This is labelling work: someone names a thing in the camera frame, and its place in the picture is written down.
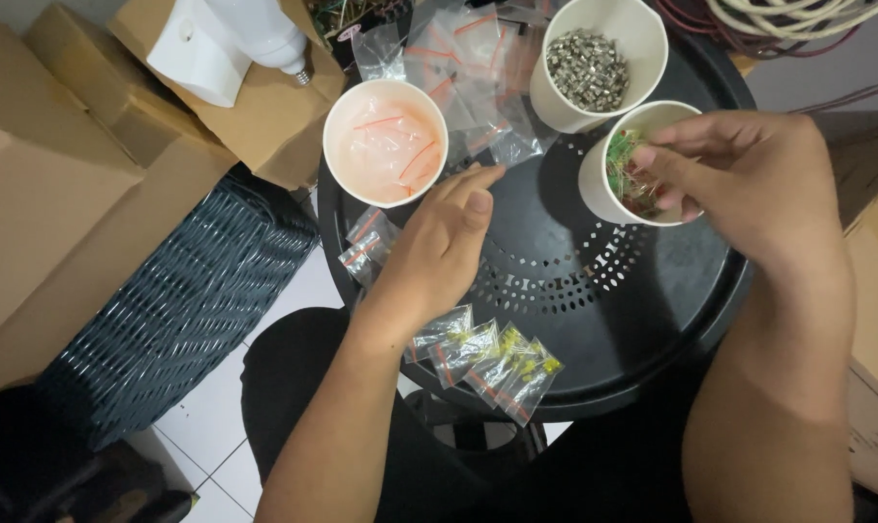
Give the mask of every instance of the dark woven basket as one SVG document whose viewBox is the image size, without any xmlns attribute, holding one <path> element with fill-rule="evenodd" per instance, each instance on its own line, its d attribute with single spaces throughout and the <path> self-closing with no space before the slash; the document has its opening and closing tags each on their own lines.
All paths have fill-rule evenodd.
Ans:
<svg viewBox="0 0 878 523">
<path fill-rule="evenodd" d="M 143 429 L 254 329 L 319 243 L 283 189 L 233 168 L 39 377 L 92 449 Z"/>
</svg>

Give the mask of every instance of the left hand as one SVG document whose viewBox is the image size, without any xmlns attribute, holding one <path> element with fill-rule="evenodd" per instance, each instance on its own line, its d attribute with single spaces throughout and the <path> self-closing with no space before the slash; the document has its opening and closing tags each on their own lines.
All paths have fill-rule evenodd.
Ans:
<svg viewBox="0 0 878 523">
<path fill-rule="evenodd" d="M 477 275 L 493 212 L 487 189 L 503 173 L 502 167 L 475 163 L 433 187 L 403 228 L 352 323 L 386 330 L 399 352 L 421 327 L 455 307 Z"/>
</svg>

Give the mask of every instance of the fingernail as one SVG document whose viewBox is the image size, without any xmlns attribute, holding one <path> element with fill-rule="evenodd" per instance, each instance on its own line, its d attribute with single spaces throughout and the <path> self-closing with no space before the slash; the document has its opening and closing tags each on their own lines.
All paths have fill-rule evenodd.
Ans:
<svg viewBox="0 0 878 523">
<path fill-rule="evenodd" d="M 468 196 L 466 205 L 474 212 L 487 212 L 487 209 L 491 208 L 491 196 L 481 191 L 475 191 Z"/>
<path fill-rule="evenodd" d="M 655 161 L 655 149 L 648 145 L 640 145 L 632 152 L 632 161 L 641 168 L 647 168 Z"/>
</svg>

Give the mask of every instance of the black pants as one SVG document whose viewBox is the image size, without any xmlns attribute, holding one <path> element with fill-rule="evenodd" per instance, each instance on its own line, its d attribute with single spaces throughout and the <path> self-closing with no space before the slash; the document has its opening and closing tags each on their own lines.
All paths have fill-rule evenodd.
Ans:
<svg viewBox="0 0 878 523">
<path fill-rule="evenodd" d="M 346 309 L 278 320 L 251 345 L 242 375 L 246 433 L 262 484 L 316 393 L 349 324 Z M 680 442 L 699 377 L 572 424 L 525 470 L 487 485 L 394 398 L 378 523 L 690 521 Z"/>
</svg>

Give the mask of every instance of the right hand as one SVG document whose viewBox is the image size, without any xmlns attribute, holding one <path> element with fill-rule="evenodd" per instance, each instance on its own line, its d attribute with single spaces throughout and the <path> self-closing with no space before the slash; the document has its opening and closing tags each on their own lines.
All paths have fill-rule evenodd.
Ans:
<svg viewBox="0 0 878 523">
<path fill-rule="evenodd" d="M 843 252 L 827 145 L 809 117 L 706 113 L 647 138 L 661 147 L 640 147 L 633 160 L 673 187 L 659 207 L 683 197 L 685 220 L 703 208 L 763 270 L 802 271 Z"/>
</svg>

